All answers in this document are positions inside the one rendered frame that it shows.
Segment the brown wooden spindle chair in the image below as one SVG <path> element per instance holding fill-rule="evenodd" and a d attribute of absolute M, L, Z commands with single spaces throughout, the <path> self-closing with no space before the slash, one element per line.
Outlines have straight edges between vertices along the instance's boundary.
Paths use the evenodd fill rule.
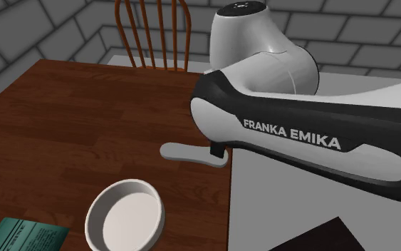
<path fill-rule="evenodd" d="M 171 10 L 171 32 L 172 32 L 172 66 L 169 66 L 167 59 L 167 43 L 166 43 L 166 29 L 165 22 L 163 19 L 163 3 L 162 0 L 156 1 L 156 10 L 157 10 L 157 20 L 158 20 L 158 28 L 160 33 L 160 43 L 162 49 L 162 62 L 163 67 L 157 67 L 156 58 L 154 55 L 154 49 L 152 46 L 152 37 L 150 34 L 150 27 L 147 17 L 147 9 L 145 0 L 138 0 L 140 5 L 140 13 L 142 18 L 142 24 L 146 35 L 146 43 L 147 43 L 147 51 L 149 52 L 151 66 L 147 66 L 145 63 L 145 56 L 142 50 L 142 44 L 140 42 L 140 37 L 138 34 L 138 29 L 135 21 L 135 15 L 132 12 L 132 4 L 130 0 L 114 0 L 114 17 L 115 23 L 120 34 L 121 41 L 123 43 L 124 48 L 127 51 L 127 56 L 130 59 L 130 64 L 133 68 L 151 68 L 151 69 L 160 69 L 164 71 L 184 71 L 188 72 L 189 68 L 189 50 L 190 50 L 190 41 L 192 34 L 192 19 L 189 12 L 189 7 L 185 0 L 170 0 L 170 10 Z M 133 34 L 133 38 L 135 41 L 136 49 L 139 55 L 139 60 L 141 65 L 138 66 L 135 62 L 135 58 L 132 54 L 132 49 L 130 47 L 130 43 L 127 39 L 125 29 L 123 27 L 121 14 L 120 14 L 120 6 L 124 5 L 125 10 L 127 12 L 127 17 L 130 23 L 130 29 Z M 184 14 L 184 24 L 185 24 L 185 43 L 184 43 L 184 58 L 183 58 L 183 67 L 180 68 L 178 66 L 178 8 L 181 8 L 181 12 Z"/>

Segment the green printed box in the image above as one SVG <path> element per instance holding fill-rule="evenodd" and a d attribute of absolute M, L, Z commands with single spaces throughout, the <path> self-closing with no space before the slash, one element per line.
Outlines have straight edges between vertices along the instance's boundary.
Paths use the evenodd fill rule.
<path fill-rule="evenodd" d="M 0 222 L 0 251 L 59 251 L 69 229 L 5 217 Z"/>

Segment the brown wooden table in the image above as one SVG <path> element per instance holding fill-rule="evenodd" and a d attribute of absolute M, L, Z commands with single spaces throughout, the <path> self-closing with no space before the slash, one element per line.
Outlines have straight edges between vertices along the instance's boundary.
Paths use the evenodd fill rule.
<path fill-rule="evenodd" d="M 208 145 L 190 115 L 196 73 L 40 60 L 0 94 L 0 222 L 67 227 L 61 251 L 90 251 L 85 217 L 109 185 L 160 194 L 152 251 L 228 251 L 231 167 L 164 159 L 164 143 Z"/>

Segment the grey flat paddle-shaped object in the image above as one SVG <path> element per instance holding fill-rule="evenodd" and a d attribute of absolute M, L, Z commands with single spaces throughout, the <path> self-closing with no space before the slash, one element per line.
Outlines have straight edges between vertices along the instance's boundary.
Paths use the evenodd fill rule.
<path fill-rule="evenodd" d="M 224 156 L 220 158 L 210 153 L 210 147 L 181 143 L 164 143 L 160 147 L 160 155 L 167 160 L 200 163 L 215 168 L 223 168 L 229 159 L 227 151 L 225 151 Z"/>

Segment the white round bowl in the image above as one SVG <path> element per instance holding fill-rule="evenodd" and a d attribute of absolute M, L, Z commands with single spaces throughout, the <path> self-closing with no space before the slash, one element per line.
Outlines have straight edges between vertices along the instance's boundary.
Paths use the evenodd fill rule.
<path fill-rule="evenodd" d="M 85 217 L 92 251 L 151 251 L 165 225 L 165 208 L 144 180 L 121 180 L 104 189 Z"/>

